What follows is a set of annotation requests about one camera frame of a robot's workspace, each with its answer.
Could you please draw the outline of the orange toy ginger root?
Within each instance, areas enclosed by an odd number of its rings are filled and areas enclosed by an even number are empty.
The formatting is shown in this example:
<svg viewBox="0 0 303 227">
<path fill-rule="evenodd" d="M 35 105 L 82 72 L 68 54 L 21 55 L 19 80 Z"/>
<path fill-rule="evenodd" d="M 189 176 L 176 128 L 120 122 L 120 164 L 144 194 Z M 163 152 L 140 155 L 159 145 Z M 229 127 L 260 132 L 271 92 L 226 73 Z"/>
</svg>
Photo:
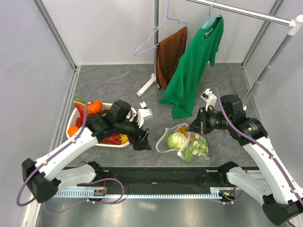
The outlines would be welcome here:
<svg viewBox="0 0 303 227">
<path fill-rule="evenodd" d="M 187 136 L 187 127 L 186 126 L 182 126 L 180 127 L 177 132 L 182 133 L 183 135 Z"/>
</svg>

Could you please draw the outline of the green toy leafy vegetable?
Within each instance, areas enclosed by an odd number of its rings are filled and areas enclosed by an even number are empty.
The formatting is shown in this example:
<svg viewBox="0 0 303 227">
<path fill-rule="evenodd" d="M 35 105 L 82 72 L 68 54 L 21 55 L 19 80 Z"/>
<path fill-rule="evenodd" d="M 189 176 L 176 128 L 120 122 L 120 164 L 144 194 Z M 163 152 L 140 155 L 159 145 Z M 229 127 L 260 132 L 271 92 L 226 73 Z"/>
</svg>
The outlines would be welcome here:
<svg viewBox="0 0 303 227">
<path fill-rule="evenodd" d="M 205 138 L 199 135 L 190 137 L 189 146 L 193 156 L 207 156 L 209 153 L 208 144 Z"/>
</svg>

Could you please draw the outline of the dotted clear zip bag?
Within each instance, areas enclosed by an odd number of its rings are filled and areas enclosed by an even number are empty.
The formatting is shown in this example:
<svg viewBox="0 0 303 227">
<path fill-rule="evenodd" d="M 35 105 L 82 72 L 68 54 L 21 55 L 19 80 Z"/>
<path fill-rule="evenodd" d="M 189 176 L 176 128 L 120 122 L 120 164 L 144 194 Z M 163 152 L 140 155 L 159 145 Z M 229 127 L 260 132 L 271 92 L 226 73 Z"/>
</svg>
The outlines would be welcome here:
<svg viewBox="0 0 303 227">
<path fill-rule="evenodd" d="M 190 152 L 190 146 L 189 146 L 189 141 L 190 141 L 190 137 L 191 136 L 194 136 L 194 135 L 199 135 L 201 136 L 200 134 L 198 133 L 195 133 L 195 132 L 187 132 L 187 140 L 186 140 L 186 143 L 182 146 L 182 148 L 180 150 L 177 150 L 177 149 L 170 149 L 168 147 L 168 144 L 167 144 L 167 139 L 169 137 L 169 135 L 177 132 L 177 130 L 182 127 L 182 126 L 188 126 L 186 123 L 183 123 L 183 124 L 178 124 L 172 128 L 166 128 L 165 129 L 165 132 L 164 134 L 162 135 L 162 137 L 157 141 L 156 143 L 156 150 L 159 152 L 159 153 L 171 153 L 171 152 L 174 152 L 176 153 L 176 155 L 178 157 L 180 157 L 182 159 L 182 153 L 183 152 Z M 209 160 L 210 157 L 209 157 L 209 153 L 207 156 L 194 156 L 193 160 L 191 162 L 196 162 L 196 161 L 199 161 L 199 160 Z"/>
</svg>

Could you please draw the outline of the green toy cabbage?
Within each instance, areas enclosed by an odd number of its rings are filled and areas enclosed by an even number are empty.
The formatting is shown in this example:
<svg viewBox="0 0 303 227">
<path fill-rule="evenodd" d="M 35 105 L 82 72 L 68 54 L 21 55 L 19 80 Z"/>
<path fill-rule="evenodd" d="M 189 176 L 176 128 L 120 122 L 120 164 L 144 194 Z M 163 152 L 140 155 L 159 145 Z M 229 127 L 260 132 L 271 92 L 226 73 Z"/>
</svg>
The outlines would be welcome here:
<svg viewBox="0 0 303 227">
<path fill-rule="evenodd" d="M 182 146 L 186 143 L 186 136 L 181 132 L 175 132 L 169 135 L 167 139 L 167 144 L 170 149 L 180 150 Z"/>
</svg>

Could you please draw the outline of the green toy apple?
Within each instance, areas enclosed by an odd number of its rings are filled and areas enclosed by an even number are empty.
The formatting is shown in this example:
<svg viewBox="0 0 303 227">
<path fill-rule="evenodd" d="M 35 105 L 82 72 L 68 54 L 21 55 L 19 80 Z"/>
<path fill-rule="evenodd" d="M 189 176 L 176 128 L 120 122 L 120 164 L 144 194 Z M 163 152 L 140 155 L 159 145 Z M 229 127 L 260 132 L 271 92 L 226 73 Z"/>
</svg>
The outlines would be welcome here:
<svg viewBox="0 0 303 227">
<path fill-rule="evenodd" d="M 191 162 L 194 158 L 194 155 L 192 152 L 183 152 L 182 153 L 182 159 L 186 162 Z"/>
</svg>

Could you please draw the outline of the orange toy pumpkin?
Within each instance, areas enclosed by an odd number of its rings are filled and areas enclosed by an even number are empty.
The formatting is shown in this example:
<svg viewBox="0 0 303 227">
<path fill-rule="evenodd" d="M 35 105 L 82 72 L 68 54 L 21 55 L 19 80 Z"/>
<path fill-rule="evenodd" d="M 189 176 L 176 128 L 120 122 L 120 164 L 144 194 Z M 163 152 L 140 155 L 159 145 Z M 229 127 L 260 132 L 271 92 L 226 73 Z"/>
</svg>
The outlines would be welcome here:
<svg viewBox="0 0 303 227">
<path fill-rule="evenodd" d="M 103 104 L 99 100 L 95 100 L 90 103 L 87 107 L 87 110 L 90 114 L 98 114 L 103 109 Z"/>
</svg>

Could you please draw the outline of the toy watermelon slice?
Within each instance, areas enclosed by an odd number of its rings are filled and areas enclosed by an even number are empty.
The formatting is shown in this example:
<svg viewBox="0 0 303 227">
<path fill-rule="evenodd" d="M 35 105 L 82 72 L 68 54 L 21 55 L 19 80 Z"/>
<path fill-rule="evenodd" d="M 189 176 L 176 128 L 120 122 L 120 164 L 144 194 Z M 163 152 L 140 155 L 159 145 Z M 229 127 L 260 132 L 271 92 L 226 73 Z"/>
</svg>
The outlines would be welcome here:
<svg viewBox="0 0 303 227">
<path fill-rule="evenodd" d="M 75 126 L 77 126 L 78 128 L 80 128 L 83 125 L 83 118 L 84 118 L 84 110 L 85 110 L 85 104 L 86 101 L 84 100 L 75 100 L 73 101 L 75 107 L 77 108 L 80 116 L 77 118 Z"/>
</svg>

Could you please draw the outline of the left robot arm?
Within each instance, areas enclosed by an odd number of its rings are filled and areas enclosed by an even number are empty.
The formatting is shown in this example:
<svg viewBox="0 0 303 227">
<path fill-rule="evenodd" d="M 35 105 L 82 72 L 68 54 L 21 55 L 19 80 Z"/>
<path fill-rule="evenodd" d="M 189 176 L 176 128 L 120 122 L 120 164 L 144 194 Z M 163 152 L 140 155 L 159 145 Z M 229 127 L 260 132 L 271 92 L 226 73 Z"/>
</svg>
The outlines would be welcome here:
<svg viewBox="0 0 303 227">
<path fill-rule="evenodd" d="M 22 189 L 27 187 L 39 203 L 50 200 L 60 189 L 78 184 L 99 186 L 104 181 L 102 168 L 96 162 L 82 167 L 66 169 L 66 166 L 84 151 L 97 145 L 113 134 L 128 137 L 134 150 L 151 150 L 149 130 L 143 128 L 145 119 L 152 117 L 151 109 L 144 106 L 130 114 L 131 106 L 115 101 L 107 110 L 84 120 L 84 125 L 67 141 L 43 157 L 22 162 Z"/>
</svg>

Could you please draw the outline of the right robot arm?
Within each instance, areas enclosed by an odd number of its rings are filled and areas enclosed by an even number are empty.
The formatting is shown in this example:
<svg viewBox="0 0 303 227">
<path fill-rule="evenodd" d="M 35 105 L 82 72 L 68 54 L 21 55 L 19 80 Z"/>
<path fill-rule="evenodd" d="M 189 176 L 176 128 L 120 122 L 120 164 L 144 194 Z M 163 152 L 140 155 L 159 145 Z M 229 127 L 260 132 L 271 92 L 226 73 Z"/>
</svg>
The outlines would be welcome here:
<svg viewBox="0 0 303 227">
<path fill-rule="evenodd" d="M 237 95 L 222 96 L 219 105 L 220 111 L 213 110 L 211 106 L 200 108 L 187 131 L 201 135 L 213 130 L 228 131 L 253 158 L 266 183 L 249 175 L 232 161 L 219 166 L 218 183 L 240 187 L 261 205 L 266 217 L 276 226 L 302 214 L 303 188 L 283 165 L 261 122 L 246 116 Z"/>
</svg>

